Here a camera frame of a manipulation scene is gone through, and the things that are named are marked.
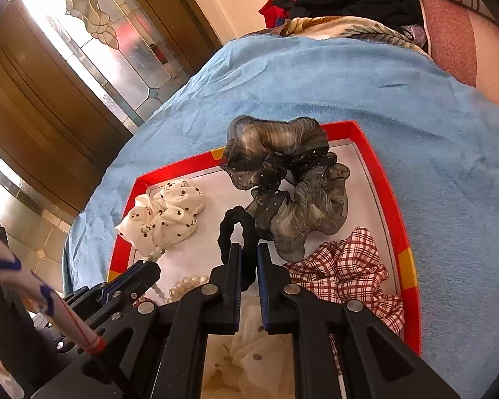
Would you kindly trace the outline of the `white sleeve forearm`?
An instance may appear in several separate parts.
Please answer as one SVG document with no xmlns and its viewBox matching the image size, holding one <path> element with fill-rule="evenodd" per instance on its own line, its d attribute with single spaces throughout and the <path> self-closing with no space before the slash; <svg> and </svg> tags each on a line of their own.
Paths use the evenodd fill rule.
<svg viewBox="0 0 499 399">
<path fill-rule="evenodd" d="M 0 241 L 0 284 L 32 301 L 57 329 L 85 352 L 102 352 L 105 342 L 56 293 Z"/>
</svg>

